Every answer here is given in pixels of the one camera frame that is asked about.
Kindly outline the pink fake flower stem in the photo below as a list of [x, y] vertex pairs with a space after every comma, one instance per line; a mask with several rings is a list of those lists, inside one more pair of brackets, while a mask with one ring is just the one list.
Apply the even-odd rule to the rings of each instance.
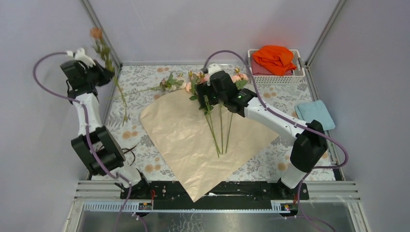
[[[237, 89], [239, 90], [243, 89], [244, 86], [249, 82], [248, 76], [242, 73], [239, 67], [234, 68], [234, 75], [231, 76], [231, 79], [233, 83], [235, 84], [235, 86], [237, 87]], [[227, 139], [226, 139], [226, 146], [225, 146], [226, 153], [228, 152], [232, 121], [233, 121], [233, 113], [230, 113], [230, 116], [228, 117], [228, 131], [227, 131]]]

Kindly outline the light blue towel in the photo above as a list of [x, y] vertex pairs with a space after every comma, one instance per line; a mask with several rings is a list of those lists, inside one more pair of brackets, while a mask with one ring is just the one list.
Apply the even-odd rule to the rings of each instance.
[[336, 128], [327, 107], [321, 100], [298, 104], [295, 106], [295, 111], [299, 119], [306, 122], [311, 122], [313, 120], [320, 122], [324, 131]]

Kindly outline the orange fake flower stem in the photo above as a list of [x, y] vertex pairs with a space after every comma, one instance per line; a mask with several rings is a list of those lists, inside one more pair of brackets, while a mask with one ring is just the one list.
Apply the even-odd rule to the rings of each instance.
[[124, 114], [123, 114], [123, 120], [122, 120], [122, 125], [124, 125], [126, 122], [128, 122], [128, 105], [125, 99], [125, 95], [123, 93], [123, 89], [120, 87], [118, 83], [118, 75], [116, 74], [116, 68], [114, 67], [113, 64], [113, 58], [111, 56], [111, 47], [108, 45], [108, 42], [105, 41], [103, 38], [103, 30], [99, 27], [92, 27], [90, 29], [90, 36], [94, 40], [94, 45], [93, 49], [95, 52], [98, 54], [100, 59], [104, 62], [104, 67], [114, 73], [114, 83], [116, 88], [119, 91], [120, 98], [122, 100], [123, 106], [124, 106]]

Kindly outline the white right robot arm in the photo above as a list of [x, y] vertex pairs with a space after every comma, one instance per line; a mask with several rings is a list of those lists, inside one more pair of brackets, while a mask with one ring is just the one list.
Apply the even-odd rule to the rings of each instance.
[[225, 71], [213, 72], [209, 81], [194, 87], [194, 93], [202, 110], [209, 111], [221, 103], [229, 112], [266, 126], [292, 145], [290, 166], [277, 186], [281, 198], [289, 199], [296, 193], [296, 187], [328, 149], [320, 122], [297, 120], [275, 109], [260, 100], [254, 91], [239, 89]]

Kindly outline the brown kraft wrapping paper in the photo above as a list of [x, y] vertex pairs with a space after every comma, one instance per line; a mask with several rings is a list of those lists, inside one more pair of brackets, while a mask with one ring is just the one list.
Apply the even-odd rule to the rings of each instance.
[[229, 177], [278, 137], [253, 120], [233, 114], [228, 152], [225, 152], [230, 112], [216, 106], [212, 111], [217, 142], [224, 153], [217, 157], [208, 124], [198, 101], [177, 90], [147, 106], [140, 121], [177, 181], [192, 200], [198, 200]]

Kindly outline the pink fake flower bunch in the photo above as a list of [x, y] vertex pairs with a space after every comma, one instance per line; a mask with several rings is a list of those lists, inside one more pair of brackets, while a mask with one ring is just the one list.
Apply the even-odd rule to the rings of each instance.
[[217, 153], [217, 157], [219, 158], [220, 155], [224, 153], [224, 148], [220, 148], [217, 142], [217, 136], [214, 129], [212, 111], [214, 109], [214, 105], [219, 105], [220, 108], [220, 119], [222, 119], [221, 115], [221, 108], [222, 105], [217, 102], [217, 97], [213, 92], [213, 88], [209, 81], [209, 74], [194, 73], [193, 71], [188, 72], [189, 81], [187, 86], [185, 87], [186, 91], [190, 94], [189, 99], [191, 101], [198, 101], [199, 103], [199, 110], [202, 111], [203, 115], [205, 116], [206, 122], [208, 124], [210, 133], [213, 138], [213, 142], [215, 145], [215, 150]]

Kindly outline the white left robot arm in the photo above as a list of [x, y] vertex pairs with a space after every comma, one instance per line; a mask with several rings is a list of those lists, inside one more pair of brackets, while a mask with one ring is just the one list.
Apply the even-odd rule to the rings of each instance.
[[140, 171], [126, 162], [118, 142], [101, 121], [96, 87], [108, 84], [114, 73], [97, 62], [88, 66], [79, 60], [67, 61], [60, 68], [72, 88], [68, 98], [79, 120], [78, 136], [71, 141], [76, 154], [91, 175], [109, 176], [120, 181], [123, 190], [131, 189], [137, 198], [147, 197], [148, 182]]

